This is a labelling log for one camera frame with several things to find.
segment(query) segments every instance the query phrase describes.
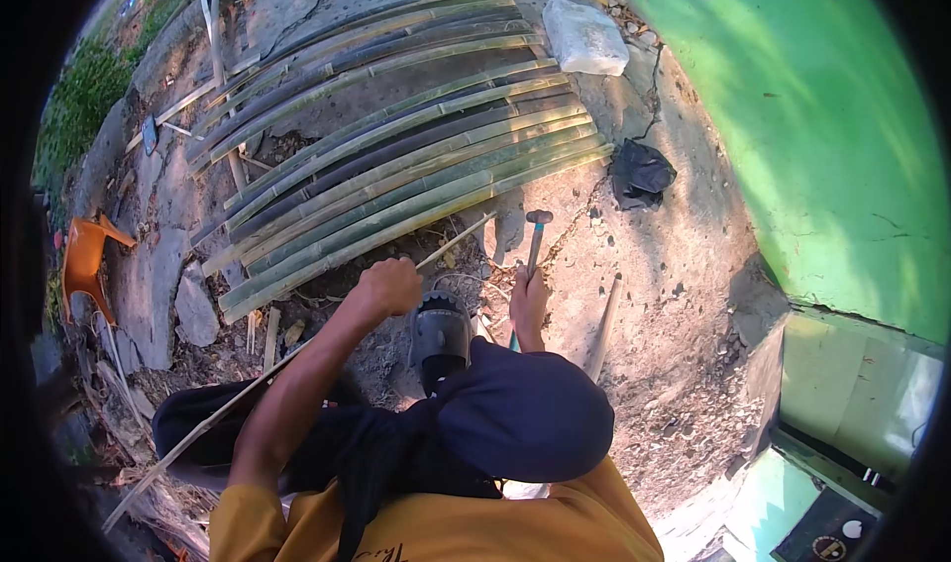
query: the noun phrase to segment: sandal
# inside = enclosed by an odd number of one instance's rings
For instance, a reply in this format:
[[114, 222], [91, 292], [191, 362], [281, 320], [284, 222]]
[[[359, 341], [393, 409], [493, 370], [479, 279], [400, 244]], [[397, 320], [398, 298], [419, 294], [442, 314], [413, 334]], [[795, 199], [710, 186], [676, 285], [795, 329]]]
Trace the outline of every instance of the sandal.
[[410, 316], [410, 366], [419, 371], [423, 391], [433, 398], [445, 378], [466, 369], [472, 339], [469, 315], [461, 298], [434, 290], [423, 294]]

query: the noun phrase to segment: hammer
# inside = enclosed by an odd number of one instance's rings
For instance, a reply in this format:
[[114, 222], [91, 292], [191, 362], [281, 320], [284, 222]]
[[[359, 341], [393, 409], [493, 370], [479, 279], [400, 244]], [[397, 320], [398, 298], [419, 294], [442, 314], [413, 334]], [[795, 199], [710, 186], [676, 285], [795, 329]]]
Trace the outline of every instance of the hammer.
[[[538, 262], [538, 249], [541, 248], [541, 236], [545, 232], [545, 224], [552, 223], [554, 215], [550, 211], [544, 211], [542, 209], [536, 209], [535, 211], [529, 211], [525, 214], [525, 220], [528, 223], [534, 223], [534, 231], [531, 233], [531, 247], [529, 248], [529, 262], [528, 262], [528, 273], [529, 273], [529, 282], [531, 282], [531, 277], [534, 275], [535, 265]], [[509, 338], [509, 349], [514, 352], [521, 351], [518, 347], [518, 340], [516, 339], [516, 332], [512, 331], [512, 336]]]

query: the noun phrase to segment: yellow shirt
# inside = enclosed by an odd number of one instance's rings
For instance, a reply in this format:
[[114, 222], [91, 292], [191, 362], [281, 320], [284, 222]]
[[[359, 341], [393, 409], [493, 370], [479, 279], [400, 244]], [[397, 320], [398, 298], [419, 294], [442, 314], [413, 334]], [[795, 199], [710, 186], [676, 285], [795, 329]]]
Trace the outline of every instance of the yellow shirt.
[[[211, 513], [211, 562], [330, 562], [342, 521], [336, 482], [294, 498], [287, 521], [273, 492], [231, 486]], [[543, 499], [395, 498], [366, 527], [354, 556], [357, 562], [663, 559], [657, 537], [607, 458], [576, 480], [553, 484]]]

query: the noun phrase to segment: white rock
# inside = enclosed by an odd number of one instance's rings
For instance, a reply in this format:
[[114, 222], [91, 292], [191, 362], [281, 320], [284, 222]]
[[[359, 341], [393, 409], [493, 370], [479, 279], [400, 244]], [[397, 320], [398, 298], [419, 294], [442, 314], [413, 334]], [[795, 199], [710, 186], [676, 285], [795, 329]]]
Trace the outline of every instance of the white rock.
[[630, 59], [621, 33], [598, 9], [549, 0], [542, 21], [558, 66], [565, 72], [620, 75]]
[[218, 338], [218, 313], [211, 304], [202, 266], [196, 260], [182, 273], [178, 294], [175, 295], [175, 311], [188, 342], [206, 347]]

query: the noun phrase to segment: green painted wall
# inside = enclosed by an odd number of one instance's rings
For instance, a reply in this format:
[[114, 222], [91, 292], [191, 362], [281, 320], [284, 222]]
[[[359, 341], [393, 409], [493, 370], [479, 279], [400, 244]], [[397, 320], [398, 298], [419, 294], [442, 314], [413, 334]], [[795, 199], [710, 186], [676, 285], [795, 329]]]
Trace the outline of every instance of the green painted wall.
[[720, 129], [791, 299], [945, 344], [943, 157], [872, 0], [633, 1]]

